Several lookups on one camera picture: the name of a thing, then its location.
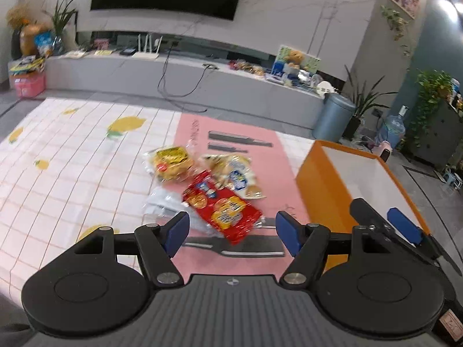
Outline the dark cabinet with ivy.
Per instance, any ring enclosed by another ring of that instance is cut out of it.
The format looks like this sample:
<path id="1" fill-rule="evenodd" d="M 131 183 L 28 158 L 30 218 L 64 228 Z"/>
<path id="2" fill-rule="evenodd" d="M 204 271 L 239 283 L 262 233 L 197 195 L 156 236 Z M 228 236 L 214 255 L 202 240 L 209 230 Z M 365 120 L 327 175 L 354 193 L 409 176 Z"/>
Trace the dark cabinet with ivy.
<path id="1" fill-rule="evenodd" d="M 406 151 L 442 169 L 462 140 L 460 83 L 445 71 L 422 71 L 417 82 L 418 100 L 407 126 Z"/>

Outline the grey tv console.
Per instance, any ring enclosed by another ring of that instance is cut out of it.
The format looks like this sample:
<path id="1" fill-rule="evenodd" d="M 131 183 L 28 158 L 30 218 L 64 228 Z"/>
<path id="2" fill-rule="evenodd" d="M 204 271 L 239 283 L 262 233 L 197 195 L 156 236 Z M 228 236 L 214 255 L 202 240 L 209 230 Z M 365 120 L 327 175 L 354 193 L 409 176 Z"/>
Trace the grey tv console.
<path id="1" fill-rule="evenodd" d="M 192 107 L 211 107 L 313 128 L 323 98 L 313 92 L 233 71 L 226 64 L 179 56 L 144 60 L 130 56 L 90 54 L 72 60 L 47 59 L 50 89 L 126 94 L 168 99 Z"/>

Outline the teddy bear toy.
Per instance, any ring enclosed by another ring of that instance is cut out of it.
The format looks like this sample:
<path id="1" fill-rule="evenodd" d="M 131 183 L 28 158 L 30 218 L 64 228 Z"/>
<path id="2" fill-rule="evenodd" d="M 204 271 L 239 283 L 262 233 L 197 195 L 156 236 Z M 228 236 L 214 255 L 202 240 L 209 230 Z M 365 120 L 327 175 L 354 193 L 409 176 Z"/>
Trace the teddy bear toy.
<path id="1" fill-rule="evenodd" d="M 296 49 L 290 49 L 284 56 L 284 61 L 289 67 L 299 69 L 304 60 L 304 53 Z"/>

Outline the brown round vase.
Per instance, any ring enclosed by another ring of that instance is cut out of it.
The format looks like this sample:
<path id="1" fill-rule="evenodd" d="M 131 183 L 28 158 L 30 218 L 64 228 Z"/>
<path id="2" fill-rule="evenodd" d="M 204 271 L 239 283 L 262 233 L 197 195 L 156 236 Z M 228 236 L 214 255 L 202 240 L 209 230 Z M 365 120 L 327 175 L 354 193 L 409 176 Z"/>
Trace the brown round vase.
<path id="1" fill-rule="evenodd" d="M 35 37 L 38 34 L 47 32 L 49 29 L 42 23 L 30 23 L 23 26 L 20 35 L 20 47 L 23 56 L 38 55 L 38 47 L 35 44 Z"/>

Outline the pink storage box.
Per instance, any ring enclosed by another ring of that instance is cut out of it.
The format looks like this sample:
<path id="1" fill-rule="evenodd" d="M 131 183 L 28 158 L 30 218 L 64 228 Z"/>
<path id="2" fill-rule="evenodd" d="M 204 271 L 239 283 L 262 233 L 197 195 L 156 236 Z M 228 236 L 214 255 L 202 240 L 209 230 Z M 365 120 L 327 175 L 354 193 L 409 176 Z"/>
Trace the pink storage box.
<path id="1" fill-rule="evenodd" d="M 10 81 L 20 99 L 34 99 L 45 91 L 44 72 L 12 76 Z"/>

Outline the white blue pastry packet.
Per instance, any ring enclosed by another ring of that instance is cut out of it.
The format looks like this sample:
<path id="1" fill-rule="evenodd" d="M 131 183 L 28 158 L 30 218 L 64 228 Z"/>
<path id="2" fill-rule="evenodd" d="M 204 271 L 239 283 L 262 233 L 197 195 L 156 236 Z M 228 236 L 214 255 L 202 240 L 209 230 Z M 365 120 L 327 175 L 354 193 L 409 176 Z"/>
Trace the white blue pastry packet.
<path id="1" fill-rule="evenodd" d="M 240 154 L 204 154 L 201 163 L 219 187 L 226 187 L 245 200 L 266 198 L 251 167 L 251 159 Z"/>

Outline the dark leafy floor plant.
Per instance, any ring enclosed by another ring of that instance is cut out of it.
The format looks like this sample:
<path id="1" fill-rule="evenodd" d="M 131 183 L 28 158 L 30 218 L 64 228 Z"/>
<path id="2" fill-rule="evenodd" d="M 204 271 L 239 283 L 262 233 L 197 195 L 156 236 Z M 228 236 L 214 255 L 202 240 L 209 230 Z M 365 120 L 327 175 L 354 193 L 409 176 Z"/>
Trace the dark leafy floor plant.
<path id="1" fill-rule="evenodd" d="M 352 140 L 362 123 L 364 114 L 367 111 L 375 108 L 389 108 L 389 106 L 386 106 L 385 104 L 378 103 L 377 99 L 382 96 L 395 95 L 396 92 L 380 92 L 377 90 L 377 87 L 385 79 L 384 75 L 382 75 L 373 85 L 371 85 L 370 88 L 367 88 L 367 82 L 364 81 L 361 83 L 355 71 L 350 71 L 347 66 L 345 66 L 345 70 L 347 71 L 348 75 L 347 82 L 350 85 L 350 91 L 348 93 L 343 93 L 343 95 L 347 96 L 347 98 L 354 104 L 355 109 L 346 126 L 343 137 L 345 139 Z"/>

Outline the orange cardboard box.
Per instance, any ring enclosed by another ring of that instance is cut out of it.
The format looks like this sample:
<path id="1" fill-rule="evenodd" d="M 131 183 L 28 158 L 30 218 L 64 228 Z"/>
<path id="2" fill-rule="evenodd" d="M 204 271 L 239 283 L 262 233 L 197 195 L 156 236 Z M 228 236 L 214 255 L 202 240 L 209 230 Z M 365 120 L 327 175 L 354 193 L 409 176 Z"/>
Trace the orange cardboard box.
<path id="1" fill-rule="evenodd" d="M 316 140 L 304 159 L 296 184 L 311 223 L 333 233 L 350 233 L 357 222 L 349 206 L 363 198 L 383 218 L 399 209 L 425 233 L 430 230 L 416 205 L 378 156 L 330 141 Z"/>

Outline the pink placemat with knives print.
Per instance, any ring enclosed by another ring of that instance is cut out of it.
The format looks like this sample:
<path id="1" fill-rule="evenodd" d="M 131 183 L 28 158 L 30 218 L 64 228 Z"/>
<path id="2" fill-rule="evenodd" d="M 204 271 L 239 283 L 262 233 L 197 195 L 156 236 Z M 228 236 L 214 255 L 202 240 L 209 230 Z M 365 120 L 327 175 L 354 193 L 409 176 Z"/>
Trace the pink placemat with knives print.
<path id="1" fill-rule="evenodd" d="M 209 138 L 210 132 L 264 141 L 266 145 L 263 147 L 238 143 L 234 146 L 238 154 L 251 160 L 250 167 L 264 195 L 253 205 L 268 221 L 273 220 L 278 211 L 286 211 L 302 223 L 309 221 L 295 181 L 303 157 L 291 158 L 287 146 L 293 143 L 307 154 L 312 147 L 310 139 L 297 140 L 265 128 L 188 114 L 181 114 L 175 126 L 175 144 L 185 146 L 191 143 L 199 156 L 215 154 L 222 145 L 220 141 Z M 222 239 L 191 230 L 188 241 L 177 252 L 173 263 L 187 280 L 193 273 L 281 276 L 291 259 L 275 229 L 264 227 L 252 230 L 242 244 L 230 247 Z"/>

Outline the yellow cookie snack packet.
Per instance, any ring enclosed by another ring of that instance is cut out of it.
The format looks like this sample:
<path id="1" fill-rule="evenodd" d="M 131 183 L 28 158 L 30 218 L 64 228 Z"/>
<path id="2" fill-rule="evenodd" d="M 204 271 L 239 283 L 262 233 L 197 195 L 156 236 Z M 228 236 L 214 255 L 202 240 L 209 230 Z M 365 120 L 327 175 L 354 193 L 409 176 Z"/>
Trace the yellow cookie snack packet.
<path id="1" fill-rule="evenodd" d="M 142 154 L 144 166 L 159 182 L 182 180 L 189 176 L 195 161 L 186 147 L 152 149 Z"/>

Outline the blue water jug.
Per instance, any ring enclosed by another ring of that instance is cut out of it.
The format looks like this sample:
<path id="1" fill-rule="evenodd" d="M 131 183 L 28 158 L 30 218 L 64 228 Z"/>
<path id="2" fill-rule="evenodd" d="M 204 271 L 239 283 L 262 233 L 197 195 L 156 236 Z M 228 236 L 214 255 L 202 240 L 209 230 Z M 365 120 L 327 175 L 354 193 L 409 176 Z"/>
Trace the blue water jug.
<path id="1" fill-rule="evenodd" d="M 403 123 L 403 118 L 409 107 L 402 105 L 397 115 L 388 115 L 383 121 L 376 136 L 376 144 L 379 145 L 383 141 L 387 141 L 392 149 L 394 149 L 405 136 L 406 128 Z"/>

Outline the silver white flat packet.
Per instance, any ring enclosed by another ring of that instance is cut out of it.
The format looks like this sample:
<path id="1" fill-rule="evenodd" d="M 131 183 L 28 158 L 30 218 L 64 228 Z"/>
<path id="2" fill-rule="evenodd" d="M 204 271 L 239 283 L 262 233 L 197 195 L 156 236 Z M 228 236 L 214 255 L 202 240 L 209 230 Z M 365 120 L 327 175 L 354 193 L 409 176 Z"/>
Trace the silver white flat packet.
<path id="1" fill-rule="evenodd" d="M 198 213 L 188 204 L 184 203 L 179 193 L 157 186 L 148 196 L 143 207 L 143 215 L 152 222 L 167 222 L 181 211 L 185 211 L 190 218 L 190 229 L 209 237 L 223 235 L 201 219 Z"/>

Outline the red snack packet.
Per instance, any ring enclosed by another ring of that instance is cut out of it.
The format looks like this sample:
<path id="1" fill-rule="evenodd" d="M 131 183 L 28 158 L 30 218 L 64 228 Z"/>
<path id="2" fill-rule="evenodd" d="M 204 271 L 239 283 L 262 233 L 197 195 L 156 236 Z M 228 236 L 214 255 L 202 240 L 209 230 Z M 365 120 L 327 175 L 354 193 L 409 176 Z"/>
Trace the red snack packet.
<path id="1" fill-rule="evenodd" d="M 233 245 L 240 243 L 263 216 L 234 191 L 216 185 L 209 171 L 202 171 L 192 179 L 182 199 Z"/>

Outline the lemon print checked tablecloth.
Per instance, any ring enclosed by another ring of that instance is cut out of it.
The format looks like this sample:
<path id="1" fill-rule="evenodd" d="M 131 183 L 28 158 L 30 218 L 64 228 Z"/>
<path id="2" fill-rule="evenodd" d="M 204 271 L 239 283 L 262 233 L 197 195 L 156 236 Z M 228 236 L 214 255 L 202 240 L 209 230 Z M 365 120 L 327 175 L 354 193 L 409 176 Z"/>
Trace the lemon print checked tablecloth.
<path id="1" fill-rule="evenodd" d="M 247 147 L 266 218 L 305 222 L 295 177 L 310 139 L 152 107 L 48 98 L 1 142 L 1 293 L 21 299 L 27 279 L 98 226 L 131 233 L 151 222 L 157 187 L 143 164 L 151 149 L 214 151 L 211 131 L 262 139 Z"/>

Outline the grey blue trash bin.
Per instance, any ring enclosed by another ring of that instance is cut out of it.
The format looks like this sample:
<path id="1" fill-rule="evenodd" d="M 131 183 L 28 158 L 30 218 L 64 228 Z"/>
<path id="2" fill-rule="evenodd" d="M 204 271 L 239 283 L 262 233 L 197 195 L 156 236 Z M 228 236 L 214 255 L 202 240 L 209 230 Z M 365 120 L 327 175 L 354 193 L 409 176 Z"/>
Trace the grey blue trash bin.
<path id="1" fill-rule="evenodd" d="M 315 139 L 337 143 L 355 112 L 355 104 L 337 93 L 326 93 L 323 104 L 312 135 Z"/>

